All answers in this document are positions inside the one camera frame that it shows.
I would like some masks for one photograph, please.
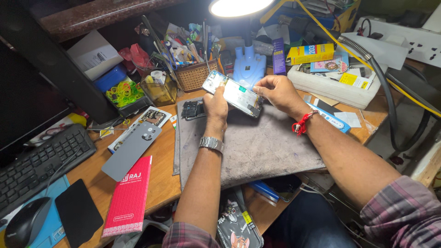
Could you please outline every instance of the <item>lamp shade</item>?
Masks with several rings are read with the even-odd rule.
[[[236,17],[258,12],[274,0],[214,0],[208,7],[211,14],[220,17]]]

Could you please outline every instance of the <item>desk lamp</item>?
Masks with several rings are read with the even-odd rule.
[[[214,0],[210,6],[211,14],[219,17],[240,17],[258,12],[269,6],[274,0]],[[232,79],[251,90],[265,75],[266,56],[255,54],[251,39],[250,20],[245,22],[245,55],[242,47],[236,47],[236,61]]]

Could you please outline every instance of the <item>red box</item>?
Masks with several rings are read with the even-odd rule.
[[[116,183],[101,237],[142,231],[152,156],[140,158]]]

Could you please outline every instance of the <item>metal watch strap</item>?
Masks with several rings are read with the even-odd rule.
[[[222,153],[224,150],[224,143],[214,137],[202,137],[199,142],[199,147],[207,147]]]

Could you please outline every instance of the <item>computer keyboard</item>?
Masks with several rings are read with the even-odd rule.
[[[92,156],[96,150],[83,126],[73,124],[38,148],[2,168],[0,217],[3,218],[45,189],[48,180],[65,161],[68,163],[57,172],[52,182]]]

